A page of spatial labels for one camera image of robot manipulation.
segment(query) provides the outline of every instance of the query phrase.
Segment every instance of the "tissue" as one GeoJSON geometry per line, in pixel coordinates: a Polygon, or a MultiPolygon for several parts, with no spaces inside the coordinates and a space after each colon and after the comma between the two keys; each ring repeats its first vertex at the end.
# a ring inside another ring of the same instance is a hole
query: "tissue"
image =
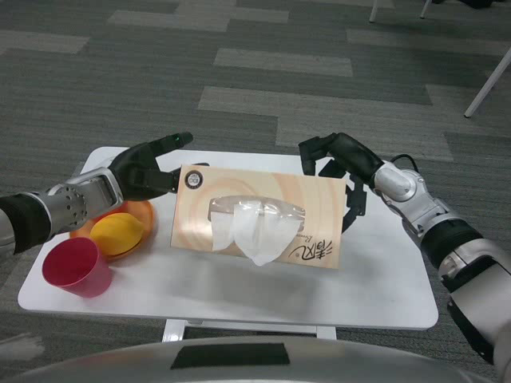
{"type": "Polygon", "coordinates": [[[213,251],[234,242],[253,263],[262,266],[283,253],[302,222],[270,212],[254,200],[236,204],[232,214],[212,211],[211,223],[213,251]]]}

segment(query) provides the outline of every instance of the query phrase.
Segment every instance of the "red cup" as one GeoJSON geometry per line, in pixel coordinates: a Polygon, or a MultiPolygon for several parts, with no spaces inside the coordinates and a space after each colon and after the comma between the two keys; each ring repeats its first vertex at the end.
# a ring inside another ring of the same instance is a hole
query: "red cup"
{"type": "Polygon", "coordinates": [[[54,247],[42,264],[42,276],[50,285],[84,298],[102,294],[112,282],[112,272],[96,243],[84,237],[54,247]]]}

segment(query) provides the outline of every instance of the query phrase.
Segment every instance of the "orange bowl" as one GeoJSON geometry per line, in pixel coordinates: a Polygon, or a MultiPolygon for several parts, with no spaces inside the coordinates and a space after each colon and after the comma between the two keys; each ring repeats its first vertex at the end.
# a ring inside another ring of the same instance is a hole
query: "orange bowl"
{"type": "Polygon", "coordinates": [[[142,243],[144,243],[147,240],[147,238],[151,234],[151,231],[153,231],[154,209],[149,201],[141,202],[126,201],[117,209],[109,211],[107,214],[101,215],[95,219],[88,220],[83,227],[79,228],[76,231],[71,231],[69,233],[69,237],[90,238],[90,231],[93,229],[93,226],[96,224],[96,222],[99,221],[100,219],[105,218],[107,215],[111,215],[114,213],[129,213],[133,215],[136,219],[142,222],[142,225],[144,225],[144,231],[142,232],[141,240],[137,243],[137,245],[135,245],[128,251],[125,251],[124,253],[120,253],[114,256],[105,255],[103,256],[105,257],[106,262],[113,262],[117,261],[118,259],[124,258],[126,255],[130,255],[131,253],[136,251],[142,245],[142,243]]]}

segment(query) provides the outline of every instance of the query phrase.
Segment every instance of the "chair leg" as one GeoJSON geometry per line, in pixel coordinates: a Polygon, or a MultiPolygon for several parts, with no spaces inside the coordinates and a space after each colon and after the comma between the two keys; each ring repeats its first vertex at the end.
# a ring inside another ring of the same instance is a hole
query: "chair leg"
{"type": "Polygon", "coordinates": [[[511,63],[511,48],[509,48],[508,53],[506,53],[502,61],[499,62],[497,68],[495,68],[488,81],[482,86],[476,98],[473,99],[472,104],[470,104],[470,106],[465,111],[465,117],[468,118],[473,115],[481,102],[485,99],[488,92],[495,85],[500,76],[504,73],[509,63],[511,63]]]}
{"type": "Polygon", "coordinates": [[[428,6],[430,6],[431,0],[426,0],[426,4],[424,4],[424,8],[422,8],[421,12],[421,18],[424,18],[426,16],[426,11],[428,9],[428,6]]]}
{"type": "Polygon", "coordinates": [[[374,0],[373,10],[370,12],[369,22],[374,22],[376,13],[378,12],[378,0],[374,0]]]}

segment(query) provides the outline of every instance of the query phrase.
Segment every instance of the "gray carpet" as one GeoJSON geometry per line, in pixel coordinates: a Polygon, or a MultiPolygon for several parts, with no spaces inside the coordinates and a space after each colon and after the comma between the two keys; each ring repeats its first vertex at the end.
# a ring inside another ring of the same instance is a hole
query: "gray carpet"
{"type": "MultiPolygon", "coordinates": [[[[97,147],[170,132],[192,132],[194,149],[297,153],[305,138],[344,131],[382,156],[416,156],[430,190],[511,251],[509,75],[472,119],[462,116],[511,46],[511,3],[472,10],[449,0],[426,20],[420,0],[381,3],[370,25],[371,0],[4,0],[0,193],[55,184],[97,147]]],[[[161,320],[21,310],[37,252],[0,259],[0,340],[31,333],[45,350],[2,361],[0,377],[160,340],[161,320]]],[[[434,328],[338,329],[338,338],[494,378],[426,267],[440,310],[434,328]]]]}

